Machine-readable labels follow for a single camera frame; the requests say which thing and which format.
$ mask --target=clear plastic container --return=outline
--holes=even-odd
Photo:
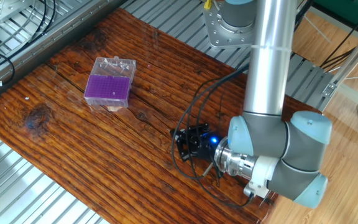
[[[131,78],[90,75],[84,98],[89,105],[128,107]]]
[[[91,75],[111,75],[114,77],[129,77],[134,80],[136,60],[114,58],[96,58]]]

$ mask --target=wooden surface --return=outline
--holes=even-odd
[[[137,61],[129,108],[91,108],[83,92],[94,60],[115,55]],[[118,10],[0,96],[0,139],[111,223],[257,223],[269,210],[266,201],[227,207],[181,176],[171,160],[169,130],[197,87],[231,72]],[[222,130],[242,111],[245,76],[226,87]],[[222,92],[203,112],[202,120],[215,127]],[[298,110],[314,109],[286,97],[283,118]],[[178,165],[190,173],[188,164]],[[242,179],[218,183],[209,175],[203,183],[228,202],[247,199]]]
[[[347,32],[324,19],[308,13],[313,22],[331,41],[325,38],[304,20],[294,36],[293,50],[301,56],[320,65],[345,38]],[[358,44],[350,37],[339,49],[340,55]],[[358,66],[349,75],[358,76]],[[344,83],[358,91],[358,79]],[[337,93],[329,102],[324,114],[333,122],[331,142],[324,156],[321,172],[327,175],[329,183],[325,196],[318,208],[312,210],[279,197],[272,215],[265,223],[358,223],[358,116],[356,104]]]

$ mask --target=wood grain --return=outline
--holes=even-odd
[[[96,57],[137,61],[129,107],[89,107],[83,92]],[[0,139],[111,223],[257,223],[269,204],[227,207],[173,167],[169,130],[206,80],[233,72],[167,34],[117,10],[0,96]],[[246,77],[217,90],[202,120],[219,126],[241,113]],[[191,123],[200,108],[198,102]],[[313,110],[285,98],[283,118]],[[178,163],[186,173],[187,164]],[[204,164],[198,163],[202,172]],[[228,202],[246,200],[242,179],[203,180]]]

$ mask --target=purple tray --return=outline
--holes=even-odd
[[[127,102],[130,85],[129,77],[90,75],[84,97],[89,105],[116,106],[117,101]]]

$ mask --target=gray joint cover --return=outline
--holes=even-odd
[[[286,149],[287,128],[281,116],[243,112],[254,148],[254,156],[280,158]]]
[[[280,160],[273,173],[273,178],[268,182],[267,188],[274,192],[295,200],[316,178],[316,172],[302,172],[289,167]]]
[[[327,145],[307,136],[291,123],[288,123],[288,127],[290,145],[282,159],[299,170],[319,170]]]
[[[227,2],[222,7],[222,18],[234,27],[245,27],[252,24],[256,15],[256,1],[241,5],[233,5]]]

